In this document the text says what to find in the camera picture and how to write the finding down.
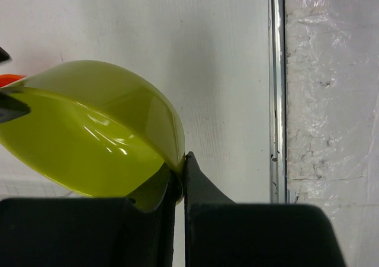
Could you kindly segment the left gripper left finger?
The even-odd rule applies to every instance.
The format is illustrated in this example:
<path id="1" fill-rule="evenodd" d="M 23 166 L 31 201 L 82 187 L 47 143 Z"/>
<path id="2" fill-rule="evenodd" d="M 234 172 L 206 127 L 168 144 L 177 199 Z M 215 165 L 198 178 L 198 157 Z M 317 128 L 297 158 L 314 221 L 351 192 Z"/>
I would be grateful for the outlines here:
<path id="1" fill-rule="evenodd" d="M 163 165 L 121 198 L 1 201 L 2 266 L 171 266 L 178 180 Z"/>

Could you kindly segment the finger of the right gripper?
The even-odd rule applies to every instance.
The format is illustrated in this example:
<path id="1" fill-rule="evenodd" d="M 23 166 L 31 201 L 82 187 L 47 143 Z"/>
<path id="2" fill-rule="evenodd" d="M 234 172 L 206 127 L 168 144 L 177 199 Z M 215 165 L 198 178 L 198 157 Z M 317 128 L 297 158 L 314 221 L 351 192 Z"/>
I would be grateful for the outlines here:
<path id="1" fill-rule="evenodd" d="M 1 93 L 0 108 L 0 123 L 12 121 L 31 112 L 27 104 L 4 93 Z"/>
<path id="2" fill-rule="evenodd" d="M 5 63 L 11 60 L 11 56 L 0 47 L 0 63 Z"/>

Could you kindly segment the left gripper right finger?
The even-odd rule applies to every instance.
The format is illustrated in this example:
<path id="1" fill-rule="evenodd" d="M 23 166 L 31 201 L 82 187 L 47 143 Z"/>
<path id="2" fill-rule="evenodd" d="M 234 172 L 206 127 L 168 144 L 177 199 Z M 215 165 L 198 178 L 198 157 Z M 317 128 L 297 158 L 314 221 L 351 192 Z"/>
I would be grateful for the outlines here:
<path id="1" fill-rule="evenodd" d="M 186 266 L 345 266 L 318 207 L 235 203 L 185 157 Z"/>

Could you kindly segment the orange bowl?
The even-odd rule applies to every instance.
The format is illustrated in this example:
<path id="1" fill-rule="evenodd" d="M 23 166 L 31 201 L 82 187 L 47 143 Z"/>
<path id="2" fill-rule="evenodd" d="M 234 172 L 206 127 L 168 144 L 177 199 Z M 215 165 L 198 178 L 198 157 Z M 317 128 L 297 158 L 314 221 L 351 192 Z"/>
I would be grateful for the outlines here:
<path id="1" fill-rule="evenodd" d="M 25 75 L 3 74 L 0 75 L 0 87 L 3 88 L 25 78 Z"/>

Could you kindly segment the green bowl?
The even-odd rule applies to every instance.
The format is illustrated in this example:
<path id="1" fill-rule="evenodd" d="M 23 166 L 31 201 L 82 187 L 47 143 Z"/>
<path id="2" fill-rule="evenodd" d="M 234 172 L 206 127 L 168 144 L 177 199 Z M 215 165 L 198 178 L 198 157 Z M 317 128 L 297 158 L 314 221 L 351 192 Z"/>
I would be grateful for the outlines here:
<path id="1" fill-rule="evenodd" d="M 1 123 L 22 163 L 87 197 L 123 197 L 163 165 L 183 183 L 184 129 L 150 82 L 114 64 L 77 60 L 1 88 L 31 112 Z"/>

